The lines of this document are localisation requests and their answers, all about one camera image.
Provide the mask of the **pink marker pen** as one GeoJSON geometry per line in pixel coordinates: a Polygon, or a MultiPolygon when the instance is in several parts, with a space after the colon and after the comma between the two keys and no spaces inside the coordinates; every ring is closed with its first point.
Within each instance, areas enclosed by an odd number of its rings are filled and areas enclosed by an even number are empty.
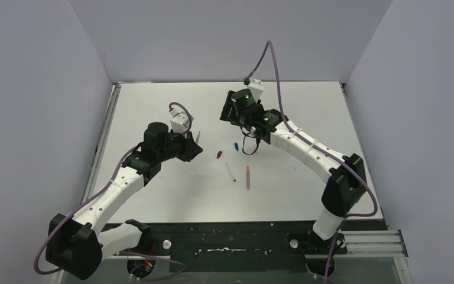
{"type": "Polygon", "coordinates": [[[250,167],[246,167],[246,189],[247,191],[251,190],[251,174],[250,174],[250,167]]]}

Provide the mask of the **left side aluminium rail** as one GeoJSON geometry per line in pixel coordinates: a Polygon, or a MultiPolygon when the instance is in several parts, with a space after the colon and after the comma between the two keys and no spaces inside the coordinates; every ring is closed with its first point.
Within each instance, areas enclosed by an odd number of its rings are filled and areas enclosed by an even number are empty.
{"type": "Polygon", "coordinates": [[[109,97],[109,103],[105,112],[104,121],[102,124],[102,129],[100,132],[99,140],[95,148],[95,155],[92,162],[92,167],[90,168],[87,184],[83,194],[82,202],[87,201],[90,197],[93,188],[96,185],[98,178],[98,173],[100,169],[100,164],[103,159],[103,154],[105,152],[105,146],[108,139],[110,127],[114,117],[116,105],[118,102],[119,94],[121,91],[121,84],[119,82],[113,84],[112,93],[109,97]]]}

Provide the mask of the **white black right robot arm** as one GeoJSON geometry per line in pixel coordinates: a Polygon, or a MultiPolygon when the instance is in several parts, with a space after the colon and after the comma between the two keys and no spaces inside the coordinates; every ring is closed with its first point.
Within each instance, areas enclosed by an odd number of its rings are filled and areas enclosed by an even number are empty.
{"type": "Polygon", "coordinates": [[[370,193],[363,159],[346,156],[327,148],[299,129],[276,109],[264,109],[252,90],[229,91],[220,120],[239,127],[247,138],[254,139],[258,149],[263,141],[284,150],[315,172],[325,183],[322,211],[309,236],[311,247],[323,253],[337,241],[340,225],[351,216],[351,209],[370,193]]]}

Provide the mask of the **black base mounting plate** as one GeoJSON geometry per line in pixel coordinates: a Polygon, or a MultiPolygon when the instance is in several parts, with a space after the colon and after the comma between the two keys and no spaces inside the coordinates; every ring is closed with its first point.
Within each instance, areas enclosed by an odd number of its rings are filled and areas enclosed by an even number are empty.
{"type": "Polygon", "coordinates": [[[345,254],[345,237],[336,244],[312,231],[313,221],[149,223],[149,231],[131,252],[169,256],[178,271],[303,272],[306,255],[345,254]]]}

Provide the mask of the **aluminium frame rail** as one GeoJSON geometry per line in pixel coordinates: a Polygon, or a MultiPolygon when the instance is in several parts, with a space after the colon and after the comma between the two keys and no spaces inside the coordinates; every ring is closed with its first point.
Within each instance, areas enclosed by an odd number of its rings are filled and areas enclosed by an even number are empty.
{"type": "Polygon", "coordinates": [[[210,234],[193,232],[181,237],[178,233],[123,233],[121,228],[106,230],[95,237],[102,257],[124,251],[177,256],[180,251],[192,250],[194,255],[206,253],[255,253],[265,255],[281,252],[284,255],[305,255],[308,259],[324,259],[328,254],[337,257],[406,257],[408,255],[400,231],[342,231],[336,240],[323,241],[312,233],[227,232],[210,234]]]}

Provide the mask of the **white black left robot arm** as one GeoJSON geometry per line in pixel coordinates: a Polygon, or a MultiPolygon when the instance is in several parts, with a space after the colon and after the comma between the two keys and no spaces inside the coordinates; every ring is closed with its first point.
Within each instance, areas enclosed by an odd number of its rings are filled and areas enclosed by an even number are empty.
{"type": "Polygon", "coordinates": [[[152,122],[144,131],[143,141],[121,157],[98,193],[69,214],[51,219],[48,237],[38,254],[56,266],[53,273],[64,270],[86,280],[108,257],[127,249],[146,253],[151,246],[147,225],[136,220],[109,230],[105,225],[132,195],[148,185],[164,162],[190,162],[202,151],[190,131],[180,134],[163,122],[152,122]]]}

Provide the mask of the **white blue marker pen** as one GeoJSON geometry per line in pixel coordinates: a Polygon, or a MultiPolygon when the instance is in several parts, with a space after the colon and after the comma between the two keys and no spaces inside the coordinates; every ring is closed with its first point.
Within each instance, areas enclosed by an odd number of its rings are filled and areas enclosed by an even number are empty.
{"type": "Polygon", "coordinates": [[[236,182],[236,176],[234,174],[234,171],[232,170],[232,168],[230,167],[230,165],[228,163],[225,163],[225,166],[226,166],[226,169],[231,177],[231,179],[236,182]]]}

